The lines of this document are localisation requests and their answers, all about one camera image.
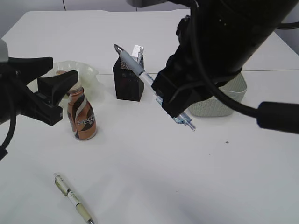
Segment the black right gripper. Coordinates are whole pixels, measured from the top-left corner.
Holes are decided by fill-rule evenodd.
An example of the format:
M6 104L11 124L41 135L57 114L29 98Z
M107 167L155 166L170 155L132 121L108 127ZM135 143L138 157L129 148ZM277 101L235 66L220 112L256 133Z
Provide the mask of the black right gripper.
M228 55L202 53L200 59L205 74L216 86L233 79L243 66L242 60ZM171 55L151 87L163 99L162 108L173 118L192 104L212 97L196 58L189 54Z

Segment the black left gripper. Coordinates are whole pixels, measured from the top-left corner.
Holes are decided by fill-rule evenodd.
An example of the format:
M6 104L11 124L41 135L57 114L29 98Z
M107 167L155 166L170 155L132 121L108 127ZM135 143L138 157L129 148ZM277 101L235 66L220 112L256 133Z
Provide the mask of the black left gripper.
M60 101L78 81L78 72L71 70L52 77L39 78L53 68L52 57L9 57L11 67L0 69L0 123L23 115L49 126L63 118ZM26 82L37 79L37 91Z

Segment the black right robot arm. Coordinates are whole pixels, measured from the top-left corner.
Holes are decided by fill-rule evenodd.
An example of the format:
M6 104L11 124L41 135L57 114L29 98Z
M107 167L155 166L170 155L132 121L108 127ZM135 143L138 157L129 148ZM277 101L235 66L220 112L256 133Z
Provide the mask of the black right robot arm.
M250 117L257 110L220 93L297 5L295 0L181 0L190 9L176 31L179 47L152 88L162 107L177 117L190 105L217 97Z

